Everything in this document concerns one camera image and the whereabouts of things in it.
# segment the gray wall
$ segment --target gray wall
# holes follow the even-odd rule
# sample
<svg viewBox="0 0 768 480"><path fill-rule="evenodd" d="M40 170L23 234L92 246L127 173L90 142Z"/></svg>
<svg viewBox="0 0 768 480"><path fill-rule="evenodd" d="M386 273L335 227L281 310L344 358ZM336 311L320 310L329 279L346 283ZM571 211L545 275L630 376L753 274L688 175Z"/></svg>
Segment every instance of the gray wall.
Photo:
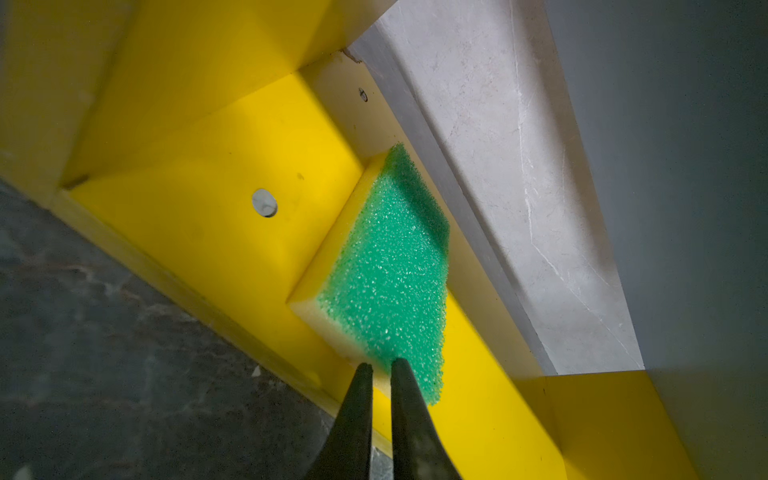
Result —
<svg viewBox="0 0 768 480"><path fill-rule="evenodd" d="M768 478L768 11L721 3L548 17L651 378L702 478Z"/></svg>

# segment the hole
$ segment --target hole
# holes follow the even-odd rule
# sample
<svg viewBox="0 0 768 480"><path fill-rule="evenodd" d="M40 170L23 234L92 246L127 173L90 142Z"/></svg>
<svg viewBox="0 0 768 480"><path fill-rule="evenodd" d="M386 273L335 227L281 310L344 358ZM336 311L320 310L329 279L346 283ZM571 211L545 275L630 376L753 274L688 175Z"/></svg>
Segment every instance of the hole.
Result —
<svg viewBox="0 0 768 480"><path fill-rule="evenodd" d="M263 188L256 190L250 201L253 203L253 209L262 217L274 217L277 213L277 200L268 190Z"/></svg>

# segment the round hole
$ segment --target round hole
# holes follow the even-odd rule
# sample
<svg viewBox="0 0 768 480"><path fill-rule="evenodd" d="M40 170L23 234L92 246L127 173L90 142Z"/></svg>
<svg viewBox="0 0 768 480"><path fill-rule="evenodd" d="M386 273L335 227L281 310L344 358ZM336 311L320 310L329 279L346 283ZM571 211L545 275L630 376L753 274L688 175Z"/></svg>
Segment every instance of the round hole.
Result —
<svg viewBox="0 0 768 480"><path fill-rule="evenodd" d="M268 190L263 188L256 190L250 200L253 203L253 208L262 217L274 217L277 213L277 200Z"/></svg>

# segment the screw hole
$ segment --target screw hole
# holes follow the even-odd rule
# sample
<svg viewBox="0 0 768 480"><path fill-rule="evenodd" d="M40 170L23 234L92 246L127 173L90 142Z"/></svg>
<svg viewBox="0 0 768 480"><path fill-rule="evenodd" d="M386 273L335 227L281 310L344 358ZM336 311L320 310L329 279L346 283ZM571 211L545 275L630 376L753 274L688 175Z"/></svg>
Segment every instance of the screw hole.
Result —
<svg viewBox="0 0 768 480"><path fill-rule="evenodd" d="M250 201L253 203L253 209L264 218L274 217L277 213L277 200L268 190L256 190Z"/></svg>

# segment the green sponge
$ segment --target green sponge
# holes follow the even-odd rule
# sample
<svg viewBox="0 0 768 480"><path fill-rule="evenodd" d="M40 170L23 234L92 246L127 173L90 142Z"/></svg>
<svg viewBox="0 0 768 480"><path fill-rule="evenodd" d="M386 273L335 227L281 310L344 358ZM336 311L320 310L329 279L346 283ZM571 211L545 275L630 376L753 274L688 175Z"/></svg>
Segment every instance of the green sponge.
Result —
<svg viewBox="0 0 768 480"><path fill-rule="evenodd" d="M434 405L442 388L449 231L397 144L371 160L290 306L341 355L371 362L385 393L392 361L407 359Z"/></svg>

